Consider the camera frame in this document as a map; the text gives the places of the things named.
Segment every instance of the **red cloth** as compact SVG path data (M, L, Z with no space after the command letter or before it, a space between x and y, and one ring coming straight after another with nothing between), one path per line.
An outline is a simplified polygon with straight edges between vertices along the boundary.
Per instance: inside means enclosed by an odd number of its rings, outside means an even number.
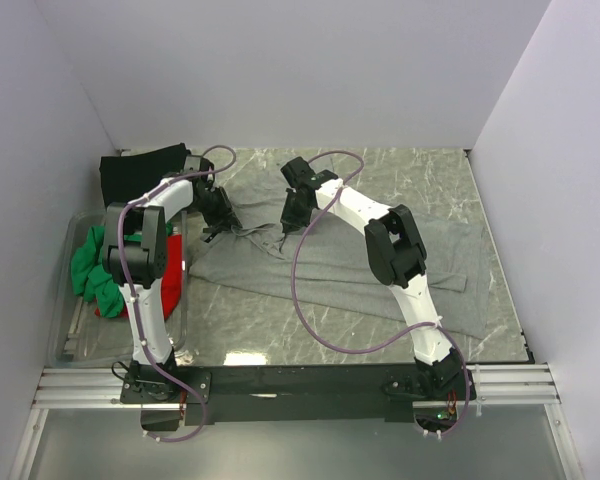
M162 312L166 320L180 301L182 292L182 235L171 235L167 237L167 269L162 277L160 297L162 299ZM100 316L100 310L96 308L96 315ZM118 317L128 317L125 305Z

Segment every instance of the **reflective floor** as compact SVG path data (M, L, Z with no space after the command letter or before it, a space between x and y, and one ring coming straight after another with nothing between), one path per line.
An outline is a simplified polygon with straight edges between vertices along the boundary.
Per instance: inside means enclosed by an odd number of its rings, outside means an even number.
M439 443L380 420L218 424L180 444L139 412L49 413L32 479L564 479L542 406L483 407Z

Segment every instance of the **wire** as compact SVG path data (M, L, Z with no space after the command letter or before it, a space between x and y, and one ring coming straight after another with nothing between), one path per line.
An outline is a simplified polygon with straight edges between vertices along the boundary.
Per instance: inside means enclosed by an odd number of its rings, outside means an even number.
M202 157L204 157L208 153L212 152L213 150L217 150L217 149L227 150L229 153L231 153L231 156L232 156L231 161L224 167L217 168L215 170L206 170L206 171L186 173L186 174L180 175L178 177L170 178L166 182L161 183L160 185L158 185L157 187L155 187L154 189L152 189L151 191L146 193L142 198L130 201L122 209L122 212L120 213L120 218L118 219L118 232L117 232L118 233L118 250L120 252L120 264L122 266L124 278L125 278L127 284L129 285L129 291L131 293L131 298L136 298L137 294L136 294L136 288L133 284L133 279L131 278L131 272L129 271L129 264L127 263L127 256L124 251L124 219L125 219L125 217L127 216L127 214L129 213L129 211L132 208L137 207L138 205L147 202L147 200L152 199L159 193L163 192L172 183L178 182L180 180L187 180L189 178L201 177L203 175L211 175L211 174L215 175L217 173L224 172L225 170L231 168L236 163L237 156L236 156L235 150L233 150L231 147L227 147L225 145L214 145L213 147L207 148L204 151L204 153L202 154ZM206 405L204 399L202 398L202 395L200 395L198 392L196 392L193 388L191 388L186 383L182 382L181 380L178 380L176 377L174 377L170 373L168 373L165 370L163 370L162 368L160 368L160 366L156 362L156 359L154 358L153 354L151 353L149 344L147 343L147 339L144 334L144 328L142 326L142 321L140 319L140 307L138 305L138 302L133 302L133 313L135 316L136 327L138 329L138 337L139 337L140 343L142 345L142 351L144 352L145 356L147 357L147 360L149 360L149 363L151 364L151 366L154 368L154 370L156 370L164 378L166 378L170 382L175 383L176 385L178 385L179 387L181 387L182 389L184 389L185 391L187 391L188 393L193 395L198 400L198 402L200 402L200 406L202 407L202 420L200 421L200 424L192 432L190 432L186 435L183 435L181 437L160 437L159 435L152 433L152 432L147 433L147 436L153 438L154 440L156 440L158 442L167 442L167 443L176 443L176 442L182 442L185 440L189 440L190 438L193 438L198 433L200 433L200 431L202 430L204 425L207 423L207 405Z
M456 426L461 423L462 420L464 420L464 417L468 411L469 397L471 396L471 383L469 380L469 371L467 370L467 363L464 359L464 356L462 355L462 352L460 352L460 348L458 347L458 344L455 342L455 340L453 338L451 338L451 335L449 334L449 332L447 332L444 328L442 328L442 326L440 326L436 323L420 322L420 323L416 323L413 325L409 325L407 328L405 328L401 332L397 333L396 335L392 336L388 340L386 340L378 345L375 345L373 347L354 350L354 349L350 349L350 348L338 347L337 345L334 345L334 344L328 342L327 340L322 338L320 335L318 335L318 333L313 328L311 328L311 325L309 325L309 322L305 318L304 314L302 313L302 309L300 308L300 302L298 301L298 294L296 291L296 270L298 267L298 257L300 256L300 249L302 248L302 245L303 245L304 241L307 239L307 236L309 235L311 230L316 226L316 224L320 221L320 219L322 219L322 217L324 217L326 215L326 213L329 211L329 209L333 205L335 205L335 203L340 199L340 196L342 195L344 186L349 182L349 180L351 180L353 177L358 175L364 168L364 160L362 159L362 157L356 153L349 152L346 150L330 150L327 152L323 152L323 153L320 153L320 154L316 155L315 157L312 157L311 159L309 159L307 163L311 163L319 158L325 157L327 155L334 155L334 154L342 154L342 155L348 155L350 157L353 157L356 160L358 160L360 165L352 173L350 173L343 179L342 186L338 189L338 191L334 195L333 200L331 200L322 210L320 210L318 215L316 215L316 217L311 221L311 223L309 223L309 226L304 230L304 232L302 233L302 236L300 237L300 241L298 242L298 245L296 246L296 250L293 254L293 261L291 262L291 298L293 300L293 307L296 310L296 314L298 315L298 318L300 319L302 326L307 330L307 332L309 332L309 335L311 335L318 343L327 347L330 350L334 350L336 352L345 353L345 354L349 354L349 355L362 355L362 354L366 354L366 353L377 352L378 350L382 350L383 348L388 347L389 345L391 345L398 339L411 333L413 330L415 330L417 328L435 327L438 330L440 330L440 332L442 332L442 334L447 338L447 340L449 340L449 343L451 343L453 348L455 348L455 350L458 352L458 356L460 357L460 360L462 362L462 371L464 373L464 381L465 381L464 408L462 409L462 412L460 413L456 423L454 423L454 425L452 427L450 427L448 430L446 430L445 432L442 433L442 436L446 436L449 433L451 433L451 431L453 431L456 428Z
M116 365L120 365L125 372L129 373L129 368L122 362L113 362L111 364L111 373L113 373L113 376L116 377L119 380L122 380L122 383L126 383L126 380L124 379L124 377L121 377L120 375L118 375L118 373L116 372Z

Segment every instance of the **green cloth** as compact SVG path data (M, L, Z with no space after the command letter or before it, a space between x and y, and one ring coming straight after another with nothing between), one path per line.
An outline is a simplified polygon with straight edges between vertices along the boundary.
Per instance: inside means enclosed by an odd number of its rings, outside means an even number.
M173 225L167 223L167 235L173 232ZM141 235L127 235L125 240L139 242ZM82 296L87 302L96 300L100 315L114 318L122 313L124 299L118 285L113 282L110 273L102 266L102 244L104 226L89 229L84 245L76 250L71 259L71 283L73 293Z

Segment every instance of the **fabric pile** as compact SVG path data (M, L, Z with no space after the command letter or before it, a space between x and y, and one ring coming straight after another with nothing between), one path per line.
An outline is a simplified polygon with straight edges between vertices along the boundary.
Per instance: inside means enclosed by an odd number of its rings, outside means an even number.
M182 236L171 235L173 227L167 225L167 268L160 285L162 310L167 319L176 308L182 291ZM141 240L140 235L128 235L125 240ZM87 302L97 303L95 314L106 318L128 316L118 285L102 266L104 227L89 229L87 240L76 250L71 259L71 283L73 293Z
M286 196L279 172L229 191L243 228L202 245L192 265L196 277L251 292L291 298L290 272L300 232L282 233ZM426 246L431 296L446 328L484 338L490 274L482 226L414 213ZM364 237L326 215L305 242L297 269L301 301L404 321L389 290L373 276Z
M160 183L171 172L184 168L190 154L184 143L152 152L127 157L102 157L100 186L105 207L113 202L127 203L142 196ZM167 268L162 278L160 293L164 318L175 309L182 290L182 237L171 235L173 226L167 224ZM128 235L125 240L141 241L141 235ZM124 299L118 285L102 266L104 226L89 229L85 243L71 259L73 293L85 301L96 301L96 315L114 318L127 316Z

